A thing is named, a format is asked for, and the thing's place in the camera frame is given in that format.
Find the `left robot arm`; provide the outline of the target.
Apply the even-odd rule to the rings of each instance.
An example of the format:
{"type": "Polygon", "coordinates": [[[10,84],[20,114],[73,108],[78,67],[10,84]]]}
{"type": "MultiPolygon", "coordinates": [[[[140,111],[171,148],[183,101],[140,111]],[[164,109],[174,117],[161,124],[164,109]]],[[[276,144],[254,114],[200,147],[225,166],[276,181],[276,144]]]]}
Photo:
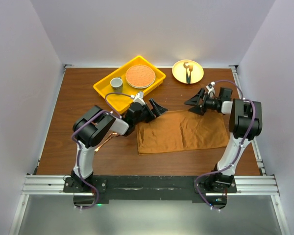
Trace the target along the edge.
{"type": "Polygon", "coordinates": [[[95,185],[92,184],[95,149],[109,131],[128,136],[135,130],[137,124],[149,123],[168,111],[152,98],[149,102],[151,107],[143,100],[132,102],[120,117],[115,117],[95,105],[75,122],[72,140],[76,142],[77,154],[71,178],[80,192],[95,190],[95,185]]]}

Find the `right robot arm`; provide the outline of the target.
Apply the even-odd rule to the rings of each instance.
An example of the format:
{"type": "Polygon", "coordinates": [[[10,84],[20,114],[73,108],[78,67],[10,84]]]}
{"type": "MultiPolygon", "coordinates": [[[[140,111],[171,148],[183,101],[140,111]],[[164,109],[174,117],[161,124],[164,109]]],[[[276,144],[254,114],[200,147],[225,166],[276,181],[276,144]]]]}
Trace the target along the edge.
{"type": "Polygon", "coordinates": [[[207,110],[229,115],[229,143],[212,172],[199,176],[197,185],[205,190],[222,192],[234,184],[237,164],[251,141],[262,131],[262,106],[260,102],[232,99],[232,89],[220,88],[219,96],[214,96],[212,86],[200,89],[192,98],[184,102],[191,106],[190,112],[204,115],[207,110]]]}

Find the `brown cloth napkin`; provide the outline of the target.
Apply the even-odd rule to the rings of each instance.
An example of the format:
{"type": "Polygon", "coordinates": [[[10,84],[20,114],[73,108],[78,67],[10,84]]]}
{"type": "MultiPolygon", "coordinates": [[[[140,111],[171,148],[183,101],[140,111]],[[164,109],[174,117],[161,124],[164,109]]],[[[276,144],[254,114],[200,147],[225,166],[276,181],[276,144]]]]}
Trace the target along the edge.
{"type": "Polygon", "coordinates": [[[170,111],[149,123],[139,123],[136,129],[141,155],[214,149],[229,142],[223,115],[216,111],[202,116],[188,110],[170,111]]]}

